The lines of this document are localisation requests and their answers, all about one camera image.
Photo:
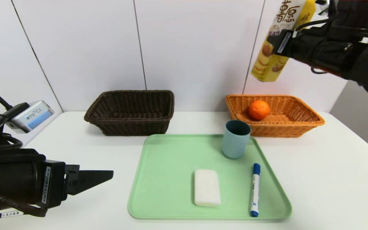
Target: white sponge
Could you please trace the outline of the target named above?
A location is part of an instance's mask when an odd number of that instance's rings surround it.
[[[198,206],[216,207],[221,204],[218,174],[214,170],[195,171],[194,202]]]

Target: marker pen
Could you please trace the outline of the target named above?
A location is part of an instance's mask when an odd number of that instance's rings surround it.
[[[260,165],[254,163],[254,170],[252,175],[252,198],[251,198],[251,216],[257,217],[258,212],[258,201],[259,201],[259,175]]]

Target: orange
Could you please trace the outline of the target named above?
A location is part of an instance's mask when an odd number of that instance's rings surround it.
[[[270,112],[271,110],[269,109],[268,103],[264,101],[254,101],[249,107],[249,115],[257,120],[266,118]]]

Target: white table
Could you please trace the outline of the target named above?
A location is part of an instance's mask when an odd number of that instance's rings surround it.
[[[292,203],[281,222],[137,220],[127,211],[146,137],[106,137],[83,120],[84,112],[61,114],[28,148],[81,170],[114,170],[114,177],[68,196],[45,218],[0,219],[0,230],[368,230],[368,144],[328,113],[324,126],[299,138],[258,137]],[[175,112],[168,134],[221,134],[226,112]]]

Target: wicker basket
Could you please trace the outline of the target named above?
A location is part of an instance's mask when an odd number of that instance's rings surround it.
[[[169,90],[118,90],[102,93],[85,114],[106,136],[165,134],[174,113]]]
[[[256,120],[248,113],[253,101],[268,103],[270,114],[263,120]],[[288,95],[229,95],[226,105],[232,119],[246,122],[252,128],[252,136],[300,137],[305,132],[325,123],[313,109],[302,100]]]

